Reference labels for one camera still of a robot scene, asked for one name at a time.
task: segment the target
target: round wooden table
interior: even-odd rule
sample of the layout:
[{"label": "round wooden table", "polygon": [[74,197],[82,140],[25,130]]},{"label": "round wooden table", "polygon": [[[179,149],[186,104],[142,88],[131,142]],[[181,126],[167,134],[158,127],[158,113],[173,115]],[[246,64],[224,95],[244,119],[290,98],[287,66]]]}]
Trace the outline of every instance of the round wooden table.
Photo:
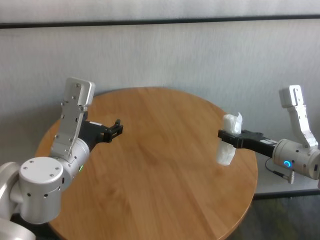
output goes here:
[{"label": "round wooden table", "polygon": [[[123,134],[92,151],[62,194],[51,226],[67,240],[215,240],[240,223],[257,184],[255,154],[236,151],[216,163],[220,108],[160,87],[118,90],[94,98],[89,120]],[[36,156],[47,156],[56,122]]]}]

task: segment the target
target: white wall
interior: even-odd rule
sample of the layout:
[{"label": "white wall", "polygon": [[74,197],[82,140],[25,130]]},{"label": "white wall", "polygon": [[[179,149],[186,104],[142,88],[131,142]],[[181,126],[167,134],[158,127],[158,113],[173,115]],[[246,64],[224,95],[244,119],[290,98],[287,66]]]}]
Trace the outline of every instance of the white wall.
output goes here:
[{"label": "white wall", "polygon": [[[165,86],[241,112],[244,128],[293,139],[278,90],[302,85],[310,127],[320,138],[320,20],[0,30],[1,161],[33,156],[59,117],[65,79],[94,81],[97,92]],[[257,192],[316,188],[264,169]]]}]

